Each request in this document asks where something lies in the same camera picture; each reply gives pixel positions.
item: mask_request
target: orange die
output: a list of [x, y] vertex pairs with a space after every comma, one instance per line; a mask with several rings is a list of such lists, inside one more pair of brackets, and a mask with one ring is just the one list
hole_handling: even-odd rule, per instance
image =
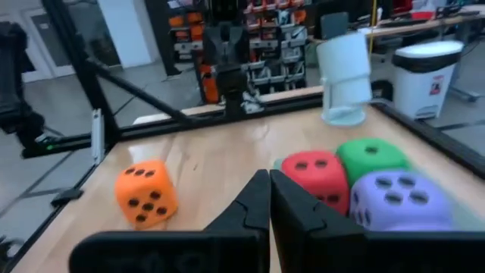
[[134, 164], [118, 177], [114, 193], [127, 220], [136, 229], [166, 220], [178, 207], [175, 187], [163, 161]]

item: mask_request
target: purple die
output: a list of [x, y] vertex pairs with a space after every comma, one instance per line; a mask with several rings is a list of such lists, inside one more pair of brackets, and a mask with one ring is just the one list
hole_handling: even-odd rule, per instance
[[371, 231], [450, 231], [444, 192], [420, 174], [375, 171], [354, 184], [350, 217]]

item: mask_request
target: trash can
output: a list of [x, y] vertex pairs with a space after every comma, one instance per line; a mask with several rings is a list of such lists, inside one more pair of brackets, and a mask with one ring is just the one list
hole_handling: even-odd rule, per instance
[[410, 118], [437, 118], [463, 43], [429, 42], [396, 50], [393, 56], [395, 107]]

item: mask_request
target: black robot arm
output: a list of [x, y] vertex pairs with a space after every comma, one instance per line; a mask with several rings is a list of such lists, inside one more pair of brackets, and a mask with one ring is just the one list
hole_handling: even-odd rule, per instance
[[0, 22], [0, 128], [16, 133], [24, 148], [37, 148], [49, 138], [43, 133], [44, 117], [23, 97], [22, 58], [27, 34], [18, 24]]

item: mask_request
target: red label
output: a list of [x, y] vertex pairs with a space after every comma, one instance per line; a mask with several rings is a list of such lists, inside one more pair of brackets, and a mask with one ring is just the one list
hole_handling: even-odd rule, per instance
[[443, 78], [444, 76], [433, 77], [433, 83], [431, 84], [430, 95], [437, 95], [441, 93], [441, 89], [443, 88]]

